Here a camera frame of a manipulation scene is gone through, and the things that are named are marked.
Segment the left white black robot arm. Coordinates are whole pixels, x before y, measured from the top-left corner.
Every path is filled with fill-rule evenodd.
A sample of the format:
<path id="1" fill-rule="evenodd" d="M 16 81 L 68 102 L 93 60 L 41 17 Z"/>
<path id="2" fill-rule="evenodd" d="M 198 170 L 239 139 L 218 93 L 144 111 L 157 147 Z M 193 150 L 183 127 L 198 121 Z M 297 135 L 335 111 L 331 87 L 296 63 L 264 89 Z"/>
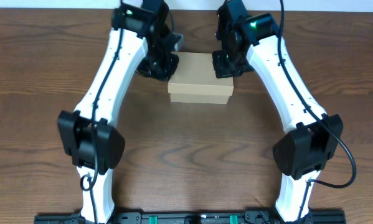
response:
<path id="1" fill-rule="evenodd" d="M 113 171 L 125 150 L 117 124 L 134 74 L 167 82 L 179 63 L 183 40 L 166 24 L 163 0 L 120 2 L 113 10 L 108 45 L 85 96 L 72 112 L 57 119 L 66 155 L 80 175 L 83 206 L 78 223 L 109 223 L 115 218 Z"/>

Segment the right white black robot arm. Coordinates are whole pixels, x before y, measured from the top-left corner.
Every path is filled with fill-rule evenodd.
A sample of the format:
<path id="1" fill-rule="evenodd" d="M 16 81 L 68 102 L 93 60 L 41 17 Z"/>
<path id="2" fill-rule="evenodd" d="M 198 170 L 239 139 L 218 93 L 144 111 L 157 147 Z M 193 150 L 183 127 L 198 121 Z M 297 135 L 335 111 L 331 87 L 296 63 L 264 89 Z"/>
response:
<path id="1" fill-rule="evenodd" d="M 285 136 L 273 147 L 281 170 L 281 187 L 272 217 L 261 223 L 345 223 L 342 210 L 312 210 L 309 198 L 318 178 L 335 152 L 343 124 L 339 115 L 328 116 L 313 98 L 288 55 L 273 16 L 248 14 L 242 1 L 224 1 L 217 10 L 215 36 L 221 50 L 212 54 L 217 78 L 239 77 L 254 71 L 261 78 L 280 116 Z"/>

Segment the brown cardboard box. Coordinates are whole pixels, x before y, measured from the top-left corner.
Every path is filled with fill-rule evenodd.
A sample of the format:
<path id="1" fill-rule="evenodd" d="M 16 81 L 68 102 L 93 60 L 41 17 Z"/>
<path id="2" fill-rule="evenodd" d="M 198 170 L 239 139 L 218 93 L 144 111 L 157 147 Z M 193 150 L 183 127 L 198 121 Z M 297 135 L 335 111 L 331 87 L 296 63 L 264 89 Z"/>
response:
<path id="1" fill-rule="evenodd" d="M 232 78 L 217 78 L 212 55 L 177 52 L 179 63 L 168 81 L 172 103 L 226 105 L 233 94 Z"/>

